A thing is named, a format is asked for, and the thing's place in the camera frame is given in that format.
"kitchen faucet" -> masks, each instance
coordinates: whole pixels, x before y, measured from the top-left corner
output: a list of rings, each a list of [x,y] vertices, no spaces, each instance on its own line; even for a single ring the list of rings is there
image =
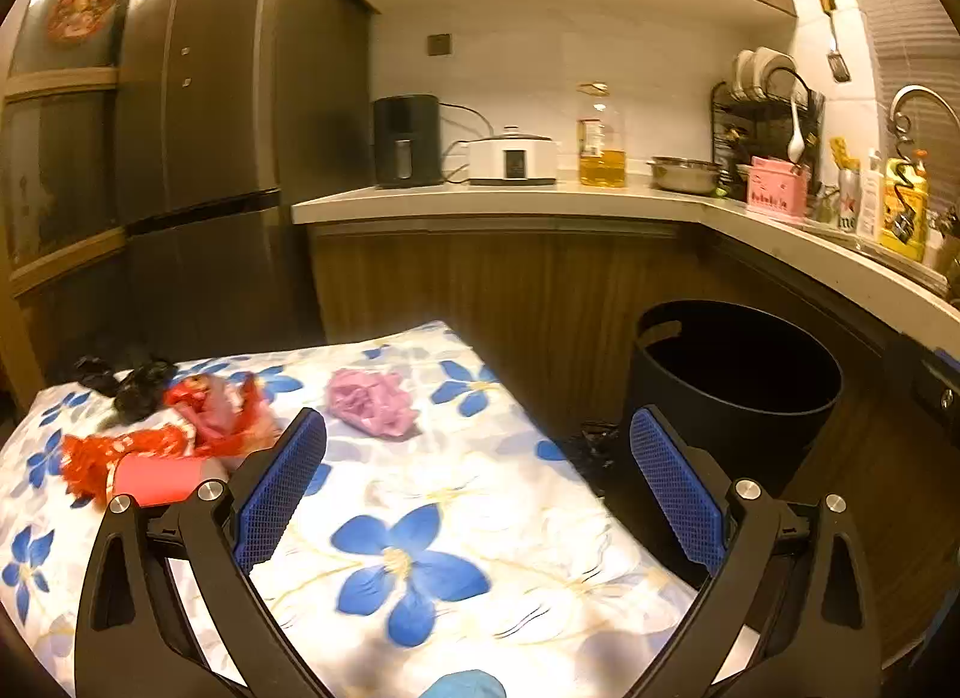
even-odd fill
[[[913,188],[913,182],[906,177],[906,168],[918,166],[918,161],[910,158],[908,155],[904,154],[904,146],[912,144],[914,139],[910,137],[910,128],[911,122],[910,117],[905,113],[901,113],[901,107],[903,107],[908,100],[913,97],[916,97],[920,94],[926,94],[936,100],[940,105],[942,105],[947,112],[950,114],[950,118],[953,119],[953,124],[957,127],[957,134],[960,134],[960,118],[957,117],[956,112],[953,108],[950,107],[949,103],[944,100],[943,97],[939,96],[937,92],[933,89],[928,89],[926,86],[904,86],[899,92],[894,96],[894,101],[890,106],[890,115],[887,120],[887,127],[891,133],[896,134],[896,153],[898,153],[901,158],[904,160],[903,163],[896,166],[896,174],[898,175],[901,182],[908,188]],[[901,243],[907,243],[910,238],[913,236],[913,231],[916,226],[917,211],[915,211],[911,206],[909,206],[906,201],[904,201],[904,196],[899,192],[899,184],[894,184],[894,192],[896,192],[896,198],[901,203],[902,209],[901,212],[896,216],[893,223],[893,233],[896,235]],[[954,209],[958,207],[958,203],[954,203]]]

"white spoon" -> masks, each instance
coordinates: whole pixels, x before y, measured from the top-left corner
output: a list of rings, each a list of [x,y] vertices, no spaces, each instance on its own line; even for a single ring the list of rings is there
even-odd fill
[[[786,155],[791,163],[797,164],[803,156],[803,133],[800,132],[800,115],[797,112],[797,98],[790,95],[790,110],[793,113],[793,137],[787,147]]]

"wooden lower cabinet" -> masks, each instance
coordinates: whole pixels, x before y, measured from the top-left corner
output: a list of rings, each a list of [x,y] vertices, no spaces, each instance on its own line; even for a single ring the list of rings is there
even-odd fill
[[[577,434],[584,420],[618,422],[637,318],[660,302],[740,302],[811,332],[840,362],[844,391],[784,496],[807,502],[837,492],[848,501],[885,657],[923,634],[955,580],[960,452],[896,397],[868,340],[891,331],[862,309],[764,254],[686,225],[645,223],[637,233],[312,230],[329,343],[444,320],[555,437]]]

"dish soap bottle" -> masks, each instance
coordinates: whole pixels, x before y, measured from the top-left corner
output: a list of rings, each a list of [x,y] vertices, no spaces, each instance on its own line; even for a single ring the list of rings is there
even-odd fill
[[[917,169],[914,170],[910,165],[904,169],[907,179],[913,184],[911,189],[904,182],[901,182],[896,174],[896,168],[904,164],[904,160],[887,161],[887,179],[884,192],[884,211],[883,211],[883,230],[880,233],[880,243],[887,249],[904,257],[912,259],[914,262],[923,262],[923,249],[926,242],[926,206],[928,205],[928,182],[926,181],[926,167],[923,160],[928,154],[923,150],[915,152],[917,158]],[[893,233],[894,220],[901,212],[901,201],[896,196],[899,190],[904,203],[907,203],[916,213],[913,235],[906,243],[901,243]]]
[[[880,173],[880,152],[870,150],[870,170],[860,176],[860,216],[856,221],[856,234],[861,238],[880,242],[883,228],[883,174]]]
[[[623,116],[606,83],[577,86],[577,141],[580,182],[584,186],[627,185],[627,152]]]

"black plastic bag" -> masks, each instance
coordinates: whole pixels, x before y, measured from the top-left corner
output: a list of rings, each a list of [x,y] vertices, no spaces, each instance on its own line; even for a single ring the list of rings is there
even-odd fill
[[[145,420],[160,409],[163,393],[176,374],[176,365],[151,358],[117,381],[113,366],[99,357],[83,357],[74,366],[77,383],[113,398],[113,409],[124,425]]]

